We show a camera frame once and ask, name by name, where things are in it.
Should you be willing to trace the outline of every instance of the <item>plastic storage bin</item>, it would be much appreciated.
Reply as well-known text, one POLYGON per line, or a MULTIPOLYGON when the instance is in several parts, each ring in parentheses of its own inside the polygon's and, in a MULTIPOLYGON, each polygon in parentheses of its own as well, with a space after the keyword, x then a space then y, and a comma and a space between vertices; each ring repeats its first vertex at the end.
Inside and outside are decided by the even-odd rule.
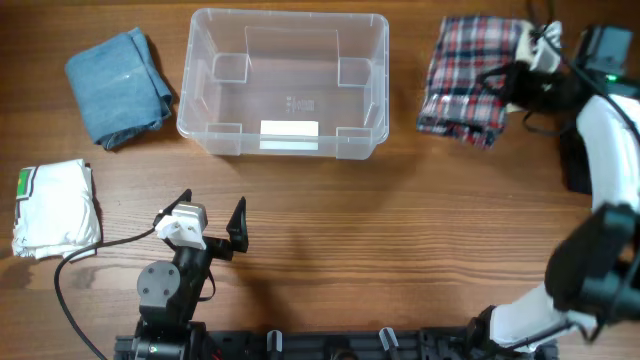
POLYGON ((387 20, 196 11, 178 130, 217 155, 368 158, 389 134, 387 20))

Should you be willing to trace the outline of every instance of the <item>wooden table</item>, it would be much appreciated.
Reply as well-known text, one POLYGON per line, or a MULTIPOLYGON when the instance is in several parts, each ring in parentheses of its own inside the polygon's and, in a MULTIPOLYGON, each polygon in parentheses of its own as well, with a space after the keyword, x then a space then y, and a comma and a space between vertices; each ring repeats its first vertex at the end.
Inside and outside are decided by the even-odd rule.
MULTIPOLYGON (((590 197, 570 193, 562 184, 556 140, 527 133, 520 114, 510 118, 490 151, 415 131, 442 17, 523 17, 520 1, 213 5, 374 12, 389 20, 390 137, 366 161, 210 156, 177 133, 175 116, 159 132, 118 151, 93 145, 64 75, 66 61, 139 26, 153 42, 156 64, 179 93, 189 19, 198 8, 211 6, 144 2, 0 9, 2 358, 92 358, 56 300, 52 278, 59 260, 12 255, 16 179, 26 166, 76 158, 89 162, 106 241, 148 228, 156 211, 185 188, 207 208, 207 233, 223 236, 235 203, 246 196, 249 253, 232 263, 215 263, 217 295, 195 314, 218 330, 463 325, 487 305, 511 302, 538 284, 556 244, 589 214, 590 197)), ((575 44, 592 22, 638 32, 637 14, 634 0, 565 0, 557 9, 567 44, 575 44)), ((631 63, 638 62, 638 44, 631 63)), ((158 239, 149 237, 101 250, 63 272, 71 311, 103 352, 112 354, 114 337, 134 330, 140 270, 170 257, 158 239)), ((594 347, 578 337, 562 339, 562 356, 637 357, 640 345, 633 331, 638 328, 620 325, 594 347)))

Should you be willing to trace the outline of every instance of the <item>folded blue towel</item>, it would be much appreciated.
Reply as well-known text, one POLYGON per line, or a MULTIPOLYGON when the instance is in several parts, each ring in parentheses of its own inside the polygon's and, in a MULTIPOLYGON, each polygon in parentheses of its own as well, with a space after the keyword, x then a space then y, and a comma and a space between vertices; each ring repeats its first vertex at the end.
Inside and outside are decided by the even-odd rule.
POLYGON ((105 150, 171 115, 171 92, 139 28, 73 56, 65 72, 91 140, 105 150))

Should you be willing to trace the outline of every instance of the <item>plaid shirt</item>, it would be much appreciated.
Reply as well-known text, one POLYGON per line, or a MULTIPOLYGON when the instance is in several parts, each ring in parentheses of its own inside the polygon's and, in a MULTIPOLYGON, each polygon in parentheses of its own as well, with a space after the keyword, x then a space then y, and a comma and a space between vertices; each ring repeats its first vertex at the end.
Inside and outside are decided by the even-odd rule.
MULTIPOLYGON (((429 66, 418 131, 490 148, 506 123, 505 104, 476 77, 515 61, 521 20, 487 16, 445 18, 429 66)), ((494 88, 504 76, 491 77, 494 88)))

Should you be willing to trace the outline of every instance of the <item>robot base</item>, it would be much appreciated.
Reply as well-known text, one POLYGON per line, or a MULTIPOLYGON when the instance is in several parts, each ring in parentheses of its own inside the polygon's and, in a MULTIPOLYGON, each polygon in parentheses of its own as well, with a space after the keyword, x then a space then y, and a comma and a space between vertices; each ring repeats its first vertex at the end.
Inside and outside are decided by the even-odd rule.
MULTIPOLYGON (((297 333, 280 334, 281 351, 269 351, 270 336, 249 331, 210 332, 200 356, 188 359, 214 360, 468 360, 485 355, 479 349, 464 353, 466 328, 425 328, 419 331, 395 332, 396 351, 385 351, 378 332, 297 333)), ((131 351, 133 337, 120 337, 116 359, 136 359, 131 351)), ((500 354, 495 360, 557 360, 555 341, 538 347, 531 354, 500 354)))

